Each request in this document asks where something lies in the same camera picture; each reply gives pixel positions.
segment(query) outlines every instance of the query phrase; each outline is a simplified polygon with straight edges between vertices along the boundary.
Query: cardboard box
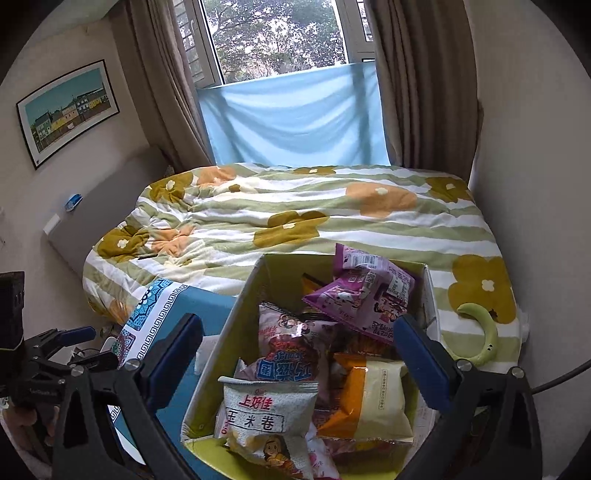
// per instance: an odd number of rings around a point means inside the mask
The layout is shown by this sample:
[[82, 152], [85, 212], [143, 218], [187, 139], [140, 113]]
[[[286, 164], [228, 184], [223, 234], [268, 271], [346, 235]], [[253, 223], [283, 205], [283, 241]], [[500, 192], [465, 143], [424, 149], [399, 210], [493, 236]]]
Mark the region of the cardboard box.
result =
[[[409, 313], [427, 330], [430, 338], [440, 339], [439, 318], [429, 269], [424, 264], [392, 260], [418, 279], [411, 296]], [[294, 312], [304, 307], [301, 301], [301, 276], [310, 274], [326, 283], [332, 281], [332, 255], [266, 254], [248, 277], [220, 334], [210, 361], [195, 389], [183, 420], [181, 441], [202, 462], [234, 480], [268, 478], [284, 480], [285, 475], [249, 463], [223, 447], [223, 439], [214, 439], [213, 428], [223, 400], [222, 375], [232, 377], [238, 358], [246, 364], [257, 360], [258, 304], [271, 301]], [[436, 412], [428, 408], [409, 375], [403, 380], [406, 414], [413, 425], [414, 443], [400, 446], [392, 455], [359, 452], [345, 456], [337, 467], [343, 480], [391, 480], [400, 472], [433, 428]]]

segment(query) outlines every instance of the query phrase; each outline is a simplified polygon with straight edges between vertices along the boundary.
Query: blue gripper pad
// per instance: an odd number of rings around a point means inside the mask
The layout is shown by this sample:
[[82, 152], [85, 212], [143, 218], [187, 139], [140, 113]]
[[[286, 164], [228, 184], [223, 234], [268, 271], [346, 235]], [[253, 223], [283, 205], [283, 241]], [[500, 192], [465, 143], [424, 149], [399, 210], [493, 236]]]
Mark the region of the blue gripper pad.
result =
[[201, 318], [186, 313], [173, 331], [148, 351], [140, 390], [149, 411], [168, 406], [202, 339]]
[[77, 345], [78, 343], [94, 340], [96, 332], [92, 327], [80, 327], [73, 330], [64, 330], [56, 335], [56, 342], [60, 346]]
[[447, 412], [460, 380], [452, 357], [419, 328], [412, 315], [398, 317], [392, 328], [394, 346], [425, 402], [434, 410]]

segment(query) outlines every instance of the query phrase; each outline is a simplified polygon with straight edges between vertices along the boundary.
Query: metal screw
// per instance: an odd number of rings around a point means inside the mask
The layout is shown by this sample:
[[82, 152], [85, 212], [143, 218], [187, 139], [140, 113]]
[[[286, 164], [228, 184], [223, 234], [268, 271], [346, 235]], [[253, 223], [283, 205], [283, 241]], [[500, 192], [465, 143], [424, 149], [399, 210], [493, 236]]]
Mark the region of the metal screw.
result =
[[456, 365], [460, 370], [462, 370], [462, 372], [469, 372], [470, 370], [472, 370], [472, 364], [464, 358], [460, 358], [456, 362]]
[[125, 368], [129, 372], [132, 372], [133, 370], [137, 370], [141, 363], [142, 362], [140, 362], [137, 358], [132, 358], [131, 360], [127, 360], [124, 363], [123, 368]]
[[515, 378], [523, 378], [525, 377], [525, 372], [519, 367], [514, 367], [511, 369], [511, 375]]
[[84, 367], [81, 365], [76, 365], [74, 368], [72, 368], [71, 373], [73, 377], [79, 377], [84, 373]]

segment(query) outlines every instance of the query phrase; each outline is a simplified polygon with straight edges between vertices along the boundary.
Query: headboard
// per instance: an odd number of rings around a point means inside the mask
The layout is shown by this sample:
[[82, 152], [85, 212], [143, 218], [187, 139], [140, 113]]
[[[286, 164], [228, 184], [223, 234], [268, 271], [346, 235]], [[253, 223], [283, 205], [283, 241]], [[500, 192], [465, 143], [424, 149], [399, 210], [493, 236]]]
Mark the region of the headboard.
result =
[[64, 210], [46, 225], [49, 243], [80, 278], [94, 244], [129, 215], [144, 188], [164, 178], [167, 167], [160, 149], [151, 147], [86, 193], [74, 211]]

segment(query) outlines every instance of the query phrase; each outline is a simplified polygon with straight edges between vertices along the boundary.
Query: beige wall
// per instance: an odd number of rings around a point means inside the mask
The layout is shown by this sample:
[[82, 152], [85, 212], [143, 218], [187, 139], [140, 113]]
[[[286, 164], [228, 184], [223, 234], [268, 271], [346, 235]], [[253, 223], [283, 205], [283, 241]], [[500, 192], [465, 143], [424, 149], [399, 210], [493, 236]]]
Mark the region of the beige wall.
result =
[[[16, 103], [41, 85], [105, 59], [121, 113], [85, 132], [35, 171]], [[81, 281], [43, 238], [43, 227], [74, 193], [85, 194], [147, 146], [106, 20], [29, 44], [0, 86], [0, 271], [25, 271], [25, 336], [48, 328], [101, 325]]]
[[[466, 0], [485, 120], [471, 186], [530, 316], [530, 383], [591, 358], [591, 79], [529, 0]], [[591, 371], [535, 398], [544, 470], [591, 428]]]

